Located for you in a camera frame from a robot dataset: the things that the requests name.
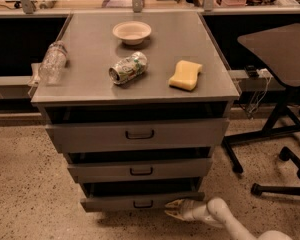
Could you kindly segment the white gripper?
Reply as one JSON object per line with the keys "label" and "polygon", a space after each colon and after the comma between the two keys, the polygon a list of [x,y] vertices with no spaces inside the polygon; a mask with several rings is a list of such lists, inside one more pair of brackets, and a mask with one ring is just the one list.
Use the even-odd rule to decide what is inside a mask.
{"label": "white gripper", "polygon": [[[209,217],[207,205],[203,201],[177,199],[165,204],[165,214],[181,221],[205,221]],[[183,207],[183,216],[177,209]]]}

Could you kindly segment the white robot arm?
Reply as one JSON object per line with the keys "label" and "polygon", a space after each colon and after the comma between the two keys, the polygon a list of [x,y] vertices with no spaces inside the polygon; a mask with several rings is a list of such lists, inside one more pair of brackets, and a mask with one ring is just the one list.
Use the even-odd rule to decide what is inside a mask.
{"label": "white robot arm", "polygon": [[214,227],[224,228],[231,240],[293,240],[287,234],[269,230],[260,236],[254,236],[232,214],[227,203],[220,197],[205,201],[177,199],[165,205],[168,216],[182,221],[201,221]]}

